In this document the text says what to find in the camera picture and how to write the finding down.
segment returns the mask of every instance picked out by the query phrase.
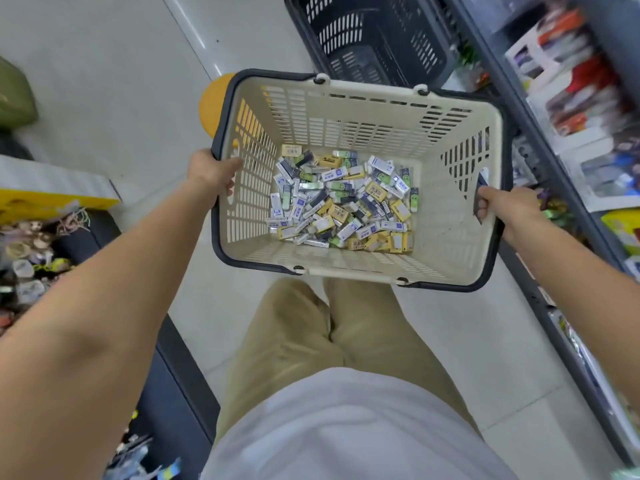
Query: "white shirt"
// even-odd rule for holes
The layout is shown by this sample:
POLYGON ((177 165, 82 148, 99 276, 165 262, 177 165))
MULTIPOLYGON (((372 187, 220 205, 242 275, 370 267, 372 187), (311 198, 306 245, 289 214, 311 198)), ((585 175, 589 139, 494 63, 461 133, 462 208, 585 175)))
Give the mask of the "white shirt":
POLYGON ((517 480, 430 392, 343 367, 285 387, 229 429, 201 480, 517 480))

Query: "person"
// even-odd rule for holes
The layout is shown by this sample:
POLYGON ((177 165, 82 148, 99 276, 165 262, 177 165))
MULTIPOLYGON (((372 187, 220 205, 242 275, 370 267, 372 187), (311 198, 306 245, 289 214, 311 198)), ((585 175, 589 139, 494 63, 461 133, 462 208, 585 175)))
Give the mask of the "person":
MULTIPOLYGON (((0 478, 100 478, 204 219, 241 167, 196 152, 176 191, 0 340, 0 478)), ((480 217, 503 220, 504 238, 640 406, 638 284, 542 217, 535 192, 479 193, 480 217)), ((292 278, 263 297, 230 371, 202 480, 515 478, 391 287, 324 286, 329 305, 292 278)))

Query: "green plastic item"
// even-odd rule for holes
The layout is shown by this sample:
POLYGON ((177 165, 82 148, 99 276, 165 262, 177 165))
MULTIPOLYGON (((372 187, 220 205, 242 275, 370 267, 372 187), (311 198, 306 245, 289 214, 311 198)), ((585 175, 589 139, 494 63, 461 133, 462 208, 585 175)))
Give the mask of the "green plastic item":
POLYGON ((0 128, 14 130, 37 119, 36 102, 27 78, 0 57, 0 128))

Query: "forearm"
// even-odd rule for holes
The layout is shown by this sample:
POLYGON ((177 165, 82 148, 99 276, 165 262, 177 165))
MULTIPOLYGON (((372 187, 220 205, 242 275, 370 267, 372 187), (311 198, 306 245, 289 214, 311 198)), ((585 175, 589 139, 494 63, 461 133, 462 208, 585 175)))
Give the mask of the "forearm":
POLYGON ((551 223, 519 229, 516 250, 597 357, 640 406, 640 285, 551 223))
POLYGON ((185 182, 5 335, 0 363, 16 367, 0 374, 0 477, 100 476, 138 400, 211 205, 210 191, 185 182), (28 460, 33 454, 37 462, 28 460))

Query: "leg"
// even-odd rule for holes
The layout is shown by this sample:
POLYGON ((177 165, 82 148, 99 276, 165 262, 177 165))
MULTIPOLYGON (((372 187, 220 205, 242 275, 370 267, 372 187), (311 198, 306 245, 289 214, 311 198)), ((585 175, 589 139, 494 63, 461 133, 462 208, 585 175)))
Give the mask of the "leg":
POLYGON ((216 444, 242 416, 280 389, 342 366, 340 348, 329 341, 327 305, 302 281, 277 281, 262 298, 228 373, 216 444))
POLYGON ((325 279, 331 341, 350 366, 411 382, 438 396, 475 428, 462 396, 430 348, 407 322, 391 286, 325 279))

